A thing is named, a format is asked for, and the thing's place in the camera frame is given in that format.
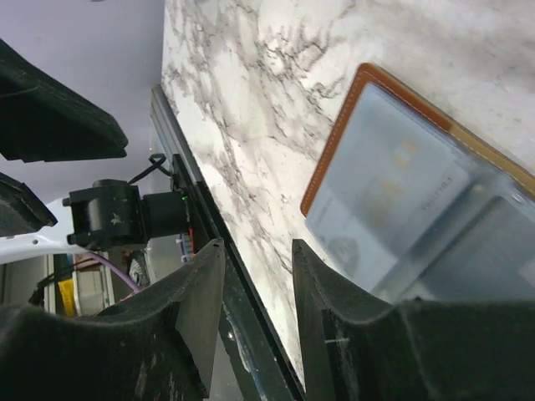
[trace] purple cable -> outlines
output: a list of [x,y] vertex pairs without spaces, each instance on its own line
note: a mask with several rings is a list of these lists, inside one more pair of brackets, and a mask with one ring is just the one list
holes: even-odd
[[120,278],[123,282],[125,282],[126,285],[134,291],[134,293],[141,291],[140,286],[138,286],[134,282],[134,280],[130,278],[130,276],[128,276],[123,271],[121,271],[116,265],[114,265],[111,261],[109,261],[105,257],[94,252],[87,252],[87,256],[89,256],[91,259],[99,263],[102,263],[104,266],[108,267],[113,273],[117,275],[118,278]]

